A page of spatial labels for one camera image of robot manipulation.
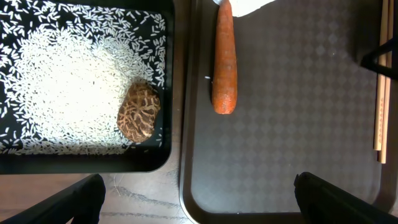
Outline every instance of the pair of chopsticks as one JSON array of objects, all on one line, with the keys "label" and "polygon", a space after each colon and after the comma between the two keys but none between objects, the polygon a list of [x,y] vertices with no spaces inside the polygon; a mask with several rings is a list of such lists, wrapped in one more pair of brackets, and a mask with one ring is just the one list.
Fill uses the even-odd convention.
[{"label": "pair of chopsticks", "polygon": [[[394,0],[383,0],[380,45],[385,44],[393,36]],[[379,64],[391,67],[392,53],[379,57]],[[374,149],[378,151],[378,161],[382,164],[387,160],[387,131],[390,108],[391,79],[379,74],[377,76],[376,124],[374,132]]]}]

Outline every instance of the black tray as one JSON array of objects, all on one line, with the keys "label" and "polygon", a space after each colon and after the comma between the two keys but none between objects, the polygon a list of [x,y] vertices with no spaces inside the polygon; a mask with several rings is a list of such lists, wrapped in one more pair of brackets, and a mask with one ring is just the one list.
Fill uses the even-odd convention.
[{"label": "black tray", "polygon": [[166,69],[164,90],[158,90],[162,109],[156,119],[156,130],[162,128],[162,145],[155,138],[136,145],[121,155],[0,155],[0,174],[48,174],[95,172],[149,172],[161,167],[169,158],[172,140],[172,72],[175,12],[172,0],[104,1],[60,0],[57,2],[91,6],[118,7],[138,11],[158,12],[166,20]]},{"label": "black tray", "polygon": [[378,46],[381,2],[276,0],[234,18],[238,104],[211,105],[218,6],[193,0],[180,201],[198,223],[303,222],[296,174],[311,172],[388,212],[396,199],[398,86],[387,164],[373,150],[376,74],[354,61],[366,12]]}]

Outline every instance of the pile of rice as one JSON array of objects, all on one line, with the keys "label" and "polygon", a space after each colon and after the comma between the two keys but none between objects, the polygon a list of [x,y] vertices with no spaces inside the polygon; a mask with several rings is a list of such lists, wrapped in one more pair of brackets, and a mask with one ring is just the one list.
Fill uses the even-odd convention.
[{"label": "pile of rice", "polygon": [[[163,88],[160,14],[6,0],[0,15],[9,18],[0,27],[0,152],[121,154],[134,144],[116,117],[132,82]],[[147,24],[152,32],[138,35]]]}]

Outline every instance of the orange carrot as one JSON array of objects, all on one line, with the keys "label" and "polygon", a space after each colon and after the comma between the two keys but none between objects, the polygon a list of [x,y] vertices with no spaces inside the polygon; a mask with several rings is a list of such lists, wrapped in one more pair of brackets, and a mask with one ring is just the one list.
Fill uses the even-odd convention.
[{"label": "orange carrot", "polygon": [[218,11],[215,45],[213,107],[216,113],[231,114],[238,97],[238,75],[234,24],[229,0],[223,0]]}]

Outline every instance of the wooden table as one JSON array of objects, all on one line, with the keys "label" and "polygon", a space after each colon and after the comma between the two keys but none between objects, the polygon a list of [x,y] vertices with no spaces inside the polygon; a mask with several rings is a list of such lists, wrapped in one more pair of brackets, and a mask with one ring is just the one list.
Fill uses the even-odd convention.
[{"label": "wooden table", "polygon": [[[102,174],[106,199],[100,223],[191,223],[178,198],[178,166],[187,64],[190,1],[175,0],[172,153],[146,174]],[[0,221],[39,203],[88,174],[0,175]]]}]

